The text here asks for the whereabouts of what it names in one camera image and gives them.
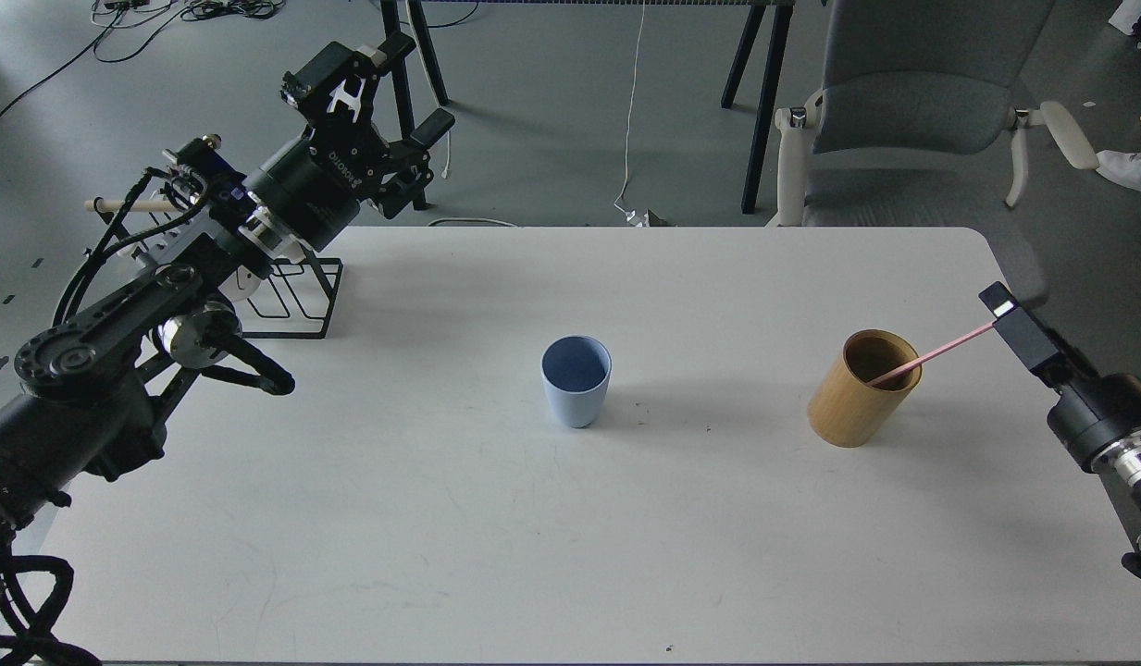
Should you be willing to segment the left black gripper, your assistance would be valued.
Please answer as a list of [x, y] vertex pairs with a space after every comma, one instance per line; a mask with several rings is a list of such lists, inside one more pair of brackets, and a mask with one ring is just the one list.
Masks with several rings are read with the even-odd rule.
[[358, 216], [361, 202], [387, 219], [406, 208], [428, 208], [434, 181], [431, 148], [455, 117], [434, 109], [398, 141], [381, 138], [372, 121], [381, 79], [416, 49], [395, 32], [379, 46], [350, 49], [330, 42], [298, 72], [283, 76], [281, 97], [306, 121], [299, 138], [283, 143], [243, 186], [257, 205], [315, 252], [331, 244]]

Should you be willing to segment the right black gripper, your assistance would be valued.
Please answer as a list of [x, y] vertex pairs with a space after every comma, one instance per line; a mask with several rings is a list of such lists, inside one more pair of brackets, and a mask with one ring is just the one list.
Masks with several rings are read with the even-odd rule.
[[1058, 390], [1047, 427], [1085, 473], [1112, 442], [1141, 429], [1141, 380], [1128, 374], [1094, 377], [1077, 349], [1011, 295], [1001, 282], [979, 292], [994, 328], [1011, 352], [1044, 385]]

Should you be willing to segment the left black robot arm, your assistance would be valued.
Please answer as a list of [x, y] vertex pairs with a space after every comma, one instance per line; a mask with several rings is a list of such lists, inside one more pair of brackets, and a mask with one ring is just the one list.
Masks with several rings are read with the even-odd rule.
[[215, 135], [169, 155], [127, 194], [99, 245], [64, 290], [52, 324], [13, 357], [23, 392], [0, 409], [0, 663], [94, 665], [54, 636], [74, 572], [58, 557], [16, 555], [13, 539], [46, 506], [67, 507], [82, 473], [115, 481], [161, 458], [167, 420], [196, 379], [283, 396], [286, 368], [242, 338], [222, 286], [280, 265], [317, 267], [363, 204], [398, 216], [432, 181], [429, 151], [454, 125], [446, 109], [388, 141], [374, 123], [379, 82], [396, 78], [413, 38], [349, 49], [329, 43], [288, 72], [282, 100], [299, 138], [244, 176]]

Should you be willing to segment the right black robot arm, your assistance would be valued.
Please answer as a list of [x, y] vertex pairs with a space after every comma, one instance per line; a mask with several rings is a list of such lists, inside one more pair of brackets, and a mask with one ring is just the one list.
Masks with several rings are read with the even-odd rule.
[[1055, 328], [1019, 303], [1005, 284], [989, 284], [979, 299], [1011, 352], [1031, 376], [1055, 391], [1047, 429], [1082, 472], [1102, 481], [1130, 543], [1120, 566], [1141, 579], [1141, 379], [1100, 374]]

